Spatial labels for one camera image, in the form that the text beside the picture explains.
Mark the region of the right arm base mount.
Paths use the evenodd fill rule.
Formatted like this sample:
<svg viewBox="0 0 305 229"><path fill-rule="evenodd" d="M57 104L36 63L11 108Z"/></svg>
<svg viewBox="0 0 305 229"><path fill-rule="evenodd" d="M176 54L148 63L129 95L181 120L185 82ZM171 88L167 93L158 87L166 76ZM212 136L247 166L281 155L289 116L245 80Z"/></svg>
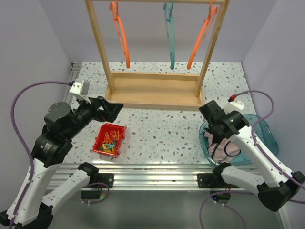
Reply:
<svg viewBox="0 0 305 229"><path fill-rule="evenodd" d="M229 166L231 166L230 163L221 163L216 166L211 173L198 173L198 188L227 188L231 186L231 184L226 183L221 177L223 170Z"/></svg>

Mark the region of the pink underwear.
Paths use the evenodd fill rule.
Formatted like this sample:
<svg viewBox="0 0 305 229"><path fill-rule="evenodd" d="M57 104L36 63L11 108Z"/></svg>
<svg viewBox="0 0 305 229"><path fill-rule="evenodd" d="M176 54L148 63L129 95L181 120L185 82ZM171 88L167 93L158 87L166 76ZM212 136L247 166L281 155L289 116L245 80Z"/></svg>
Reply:
<svg viewBox="0 0 305 229"><path fill-rule="evenodd" d="M213 135L205 132L205 139L208 141L208 154L216 163L229 163L236 156L240 155L241 150L228 139L223 139L221 143L212 143Z"/></svg>

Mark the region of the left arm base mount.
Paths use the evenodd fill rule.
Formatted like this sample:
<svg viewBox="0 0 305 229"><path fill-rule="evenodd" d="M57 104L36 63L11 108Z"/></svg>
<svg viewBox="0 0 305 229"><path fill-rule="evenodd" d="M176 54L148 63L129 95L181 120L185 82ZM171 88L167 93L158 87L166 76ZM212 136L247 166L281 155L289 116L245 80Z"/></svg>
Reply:
<svg viewBox="0 0 305 229"><path fill-rule="evenodd" d="M89 183L86 187L102 188L108 187L112 188L114 183L113 173L100 173L99 169L93 164L84 162L78 166L79 170L84 171L89 177Z"/></svg>

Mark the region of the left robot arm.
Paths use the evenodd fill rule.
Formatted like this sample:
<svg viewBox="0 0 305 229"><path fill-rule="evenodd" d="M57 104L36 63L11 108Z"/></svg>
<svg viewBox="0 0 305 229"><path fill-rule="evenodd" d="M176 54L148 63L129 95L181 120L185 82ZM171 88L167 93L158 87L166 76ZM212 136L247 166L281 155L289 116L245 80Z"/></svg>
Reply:
<svg viewBox="0 0 305 229"><path fill-rule="evenodd" d="M79 101L73 111L66 102L53 104L44 117L45 126L30 153L30 167L22 188L11 207L1 212L0 223L17 229L46 229L55 212L83 187L99 183L99 170L84 162L51 193L46 189L54 173L72 149L72 139L92 120L112 123L123 108L121 103L110 103L104 97Z"/></svg>

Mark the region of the teal hanger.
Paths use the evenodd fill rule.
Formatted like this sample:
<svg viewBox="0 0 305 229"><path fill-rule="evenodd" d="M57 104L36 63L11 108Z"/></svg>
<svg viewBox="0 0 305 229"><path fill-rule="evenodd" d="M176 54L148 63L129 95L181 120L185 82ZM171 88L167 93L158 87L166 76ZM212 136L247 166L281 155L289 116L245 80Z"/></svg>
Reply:
<svg viewBox="0 0 305 229"><path fill-rule="evenodd" d="M174 32L174 24L173 24L173 5L174 5L173 0L171 0L171 3L165 3L163 5L171 70L175 68L175 32Z"/></svg>

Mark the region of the teal clip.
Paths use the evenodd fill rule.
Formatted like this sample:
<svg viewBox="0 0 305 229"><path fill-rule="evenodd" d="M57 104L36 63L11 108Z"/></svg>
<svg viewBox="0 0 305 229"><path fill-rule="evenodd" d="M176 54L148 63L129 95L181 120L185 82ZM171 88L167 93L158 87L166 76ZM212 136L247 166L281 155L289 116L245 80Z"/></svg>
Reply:
<svg viewBox="0 0 305 229"><path fill-rule="evenodd" d="M115 147L116 147L116 144L102 144L103 150L108 150L108 149L115 148Z"/></svg>

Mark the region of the orange hanger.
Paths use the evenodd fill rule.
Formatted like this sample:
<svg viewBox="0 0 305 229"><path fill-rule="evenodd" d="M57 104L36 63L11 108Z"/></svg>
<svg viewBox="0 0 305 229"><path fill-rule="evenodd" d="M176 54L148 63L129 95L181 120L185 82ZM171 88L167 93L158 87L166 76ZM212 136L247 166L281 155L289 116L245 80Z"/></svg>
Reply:
<svg viewBox="0 0 305 229"><path fill-rule="evenodd" d="M118 34L118 38L122 47L122 51L126 60L126 68L130 68L130 54L129 54L129 47L128 47L128 42L125 34L125 29L123 26L122 19L119 14L119 1L111 1L109 10L112 13L112 18L115 24L115 28Z"/></svg>
<svg viewBox="0 0 305 229"><path fill-rule="evenodd" d="M196 54L199 52L199 49L200 49L202 43L204 42L204 39L213 23L213 20L218 13L218 6L213 6L213 2L214 2L213 0L210 0L210 2L209 2L209 14L208 14L207 18L203 21L203 26L201 28L201 31L198 35L198 38L195 42L192 53L190 55L190 58L189 58L189 61L187 64L188 70L191 68L194 58L195 58Z"/></svg>

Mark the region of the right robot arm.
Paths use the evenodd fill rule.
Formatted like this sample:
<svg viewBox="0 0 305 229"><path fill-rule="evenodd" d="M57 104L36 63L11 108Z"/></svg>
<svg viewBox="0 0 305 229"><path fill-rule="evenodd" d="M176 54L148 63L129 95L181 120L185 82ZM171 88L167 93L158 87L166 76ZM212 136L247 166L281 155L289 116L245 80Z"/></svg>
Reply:
<svg viewBox="0 0 305 229"><path fill-rule="evenodd" d="M227 113L214 100L201 106L199 111L208 122L207 130L213 135L213 142L220 143L223 139L231 141L260 172L255 175L224 162L213 169L212 181L215 186L238 186L258 196L260 202L273 212L277 212L298 193L305 182L304 174L292 171L276 158L240 112Z"/></svg>

